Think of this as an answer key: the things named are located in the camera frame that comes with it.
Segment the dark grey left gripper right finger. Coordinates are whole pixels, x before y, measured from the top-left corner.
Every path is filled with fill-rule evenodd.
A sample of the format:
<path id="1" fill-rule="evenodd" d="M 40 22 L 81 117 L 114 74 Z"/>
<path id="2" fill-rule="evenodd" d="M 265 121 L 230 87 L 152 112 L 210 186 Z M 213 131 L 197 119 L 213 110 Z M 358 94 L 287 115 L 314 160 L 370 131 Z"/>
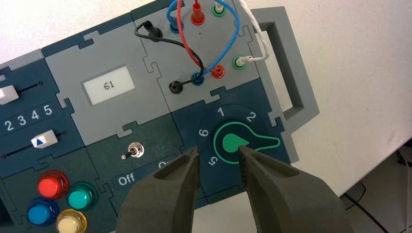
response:
<path id="1" fill-rule="evenodd" d="M 238 155 L 257 232 L 353 232 L 343 202 L 322 179 L 246 146 Z"/>

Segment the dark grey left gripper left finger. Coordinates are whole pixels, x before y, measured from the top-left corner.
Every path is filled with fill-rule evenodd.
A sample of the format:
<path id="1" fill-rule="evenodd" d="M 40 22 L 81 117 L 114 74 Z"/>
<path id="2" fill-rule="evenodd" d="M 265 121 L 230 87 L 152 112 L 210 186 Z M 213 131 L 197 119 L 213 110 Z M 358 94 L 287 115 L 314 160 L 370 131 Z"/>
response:
<path id="1" fill-rule="evenodd" d="M 136 182 L 118 217 L 118 233 L 190 233 L 199 189 L 197 146 Z"/>

